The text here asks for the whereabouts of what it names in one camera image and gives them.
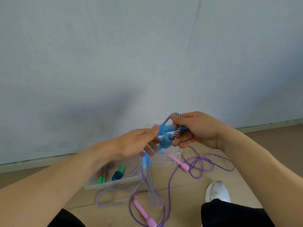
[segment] pink jump rope handle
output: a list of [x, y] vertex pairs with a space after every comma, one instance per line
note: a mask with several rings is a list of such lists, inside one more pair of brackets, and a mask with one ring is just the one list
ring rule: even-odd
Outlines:
[[186, 163], [180, 162], [178, 159], [175, 158], [175, 156], [173, 155], [169, 155], [169, 157], [174, 160], [178, 165], [180, 165], [180, 167], [185, 170], [185, 171], [189, 171], [189, 165], [187, 165]]
[[137, 202], [137, 200], [134, 200], [134, 205], [135, 205], [136, 208], [139, 210], [139, 212], [142, 214], [142, 216], [145, 218], [146, 224], [148, 225], [148, 227], [157, 227], [157, 223], [154, 221], [153, 218], [151, 218], [151, 217], [145, 212], [145, 210], [142, 208], [142, 206], [140, 206], [140, 204]]

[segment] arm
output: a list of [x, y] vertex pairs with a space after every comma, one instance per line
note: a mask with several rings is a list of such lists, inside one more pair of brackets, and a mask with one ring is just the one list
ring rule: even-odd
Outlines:
[[159, 127], [131, 131], [100, 142], [70, 159], [55, 164], [0, 190], [0, 226], [47, 226], [61, 208], [109, 161], [120, 160], [145, 149], [157, 151]]
[[185, 125], [173, 145], [184, 148], [195, 141], [221, 149], [238, 169], [275, 226], [303, 226], [303, 179], [283, 166], [266, 149], [246, 135], [201, 113], [172, 115]]

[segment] jump rope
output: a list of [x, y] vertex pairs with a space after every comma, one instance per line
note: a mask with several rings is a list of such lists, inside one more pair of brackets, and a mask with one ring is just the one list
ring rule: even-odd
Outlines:
[[[168, 148], [171, 146], [171, 142], [172, 140], [174, 140], [176, 138], [176, 136], [180, 133], [180, 131], [182, 129], [187, 129], [186, 127], [184, 126], [179, 126], [177, 128], [177, 130], [173, 133], [173, 134], [165, 134], [165, 132], [163, 132], [163, 128], [165, 127], [165, 123], [167, 121], [169, 121], [170, 119], [170, 116], [167, 117], [167, 119], [163, 122], [163, 124], [160, 125], [160, 132], [158, 134], [159, 135], [164, 135], [162, 138], [160, 138], [160, 144], [158, 144], [158, 147], [159, 147], [159, 151], [161, 151], [161, 149], [163, 148]], [[170, 198], [170, 183], [172, 181], [172, 178], [173, 176], [175, 175], [176, 171], [179, 169], [179, 168], [183, 168], [185, 169], [185, 171], [188, 171], [189, 174], [195, 178], [195, 179], [200, 179], [202, 178], [203, 176], [203, 172], [204, 171], [212, 171], [214, 169], [214, 166], [217, 166], [225, 171], [233, 171], [234, 170], [234, 166], [232, 169], [225, 169], [217, 164], [215, 164], [214, 162], [212, 162], [209, 158], [207, 158], [206, 156], [217, 156], [219, 158], [223, 158], [229, 162], [231, 162], [229, 159], [223, 157], [223, 156], [220, 156], [220, 155], [217, 155], [217, 154], [212, 154], [212, 153], [207, 153], [207, 154], [204, 154], [202, 156], [200, 156], [198, 154], [198, 152], [191, 146], [189, 146], [196, 154], [195, 157], [191, 157], [189, 159], [186, 159], [183, 155], [183, 153], [181, 154], [182, 155], [182, 158], [185, 160], [185, 163], [181, 163], [180, 161], [174, 159], [173, 157], [171, 157], [174, 161], [176, 161], [178, 163], [178, 166], [177, 168], [175, 169], [175, 171], [172, 173], [170, 179], [169, 179], [169, 184], [168, 184], [168, 193], [169, 193], [169, 209], [168, 209], [168, 214], [167, 214], [167, 217], [165, 218], [166, 216], [166, 209], [165, 209], [165, 205], [164, 205], [164, 202], [163, 202], [163, 198], [161, 197], [161, 195], [159, 193], [157, 193], [156, 191], [154, 191], [153, 189], [153, 186], [152, 186], [152, 181], [149, 177], [149, 174], [148, 174], [148, 171], [147, 171], [147, 166], [150, 166], [150, 157], [148, 156], [148, 154], [146, 153], [146, 155], [144, 157], [142, 157], [140, 159], [140, 167], [139, 169], [137, 169], [138, 167], [135, 167], [131, 172], [129, 172], [128, 174], [124, 175], [122, 178], [125, 178], [127, 177], [128, 175], [130, 175], [131, 173], [133, 173], [131, 175], [131, 177], [133, 177], [135, 174], [137, 174], [138, 172], [140, 173], [140, 176], [141, 176], [141, 182], [129, 189], [118, 189], [118, 188], [108, 188], [108, 189], [105, 189], [104, 191], [100, 192], [97, 197], [96, 197], [96, 205], [98, 207], [104, 207], [104, 206], [115, 206], [115, 205], [121, 205], [121, 204], [125, 204], [127, 201], [128, 201], [128, 198], [130, 196], [132, 196], [131, 200], [130, 200], [130, 204], [129, 204], [129, 211], [131, 213], [131, 216], [134, 218], [134, 220], [136, 222], [138, 222], [140, 225], [144, 226], [144, 227], [163, 227], [165, 226], [165, 224], [167, 223], [167, 221], [169, 220], [169, 216], [170, 216], [170, 212], [171, 212], [171, 198]], [[211, 169], [204, 169], [204, 164], [203, 164], [203, 161], [206, 161], [208, 163], [210, 163], [212, 165], [212, 168]], [[196, 167], [196, 164], [198, 162], [201, 162], [201, 165], [202, 167], [201, 168], [198, 168]], [[197, 169], [201, 172], [201, 174], [196, 177], [194, 176], [191, 171], [193, 169]], [[144, 184], [144, 186], [146, 187], [146, 190], [142, 190], [142, 191], [139, 191], [139, 192], [136, 192], [135, 194], [133, 194], [136, 189], [141, 185], [141, 184]], [[105, 203], [105, 202], [98, 202], [98, 199], [101, 195], [103, 195], [104, 193], [106, 193], [107, 191], [110, 191], [110, 190], [114, 190], [114, 191], [120, 191], [120, 192], [131, 192], [130, 195], [128, 196], [128, 198], [126, 198], [125, 201], [123, 202], [112, 202], [112, 203]], [[163, 207], [163, 218], [161, 220], [161, 223], [159, 225], [156, 224], [156, 222], [148, 216], [148, 214], [145, 212], [145, 210], [143, 210], [143, 208], [139, 205], [139, 203], [134, 200], [135, 196], [138, 195], [138, 194], [141, 194], [141, 193], [148, 193], [147, 194], [147, 198], [148, 198], [148, 201], [151, 205], [155, 205], [156, 204], [156, 199], [159, 198], [161, 200], [161, 206]], [[132, 212], [132, 203], [135, 204], [135, 206], [138, 208], [138, 210], [140, 211], [140, 213], [143, 215], [143, 217], [146, 219], [146, 224], [140, 222], [133, 214]]]

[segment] forearm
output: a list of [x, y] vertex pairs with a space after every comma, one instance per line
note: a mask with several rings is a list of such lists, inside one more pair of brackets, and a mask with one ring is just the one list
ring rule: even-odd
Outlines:
[[233, 162], [275, 226], [303, 226], [301, 177], [234, 129], [225, 128], [220, 149]]
[[82, 151], [0, 190], [0, 226], [47, 226], [98, 168], [109, 161], [108, 148], [105, 145], [104, 152]]

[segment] hand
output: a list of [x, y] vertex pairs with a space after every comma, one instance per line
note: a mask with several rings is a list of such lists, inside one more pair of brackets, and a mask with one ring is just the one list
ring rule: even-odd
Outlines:
[[176, 114], [171, 115], [175, 129], [179, 125], [184, 125], [189, 130], [182, 130], [179, 137], [172, 141], [173, 146], [186, 148], [195, 142], [199, 142], [212, 149], [219, 149], [219, 135], [228, 125], [199, 111], [181, 115], [182, 117]]
[[136, 154], [144, 156], [143, 150], [150, 156], [153, 156], [154, 153], [152, 149], [154, 151], [159, 150], [157, 146], [157, 143], [160, 142], [157, 137], [159, 130], [158, 125], [153, 126], [151, 129], [136, 129], [107, 141], [107, 143], [112, 146], [112, 160], [121, 160]]

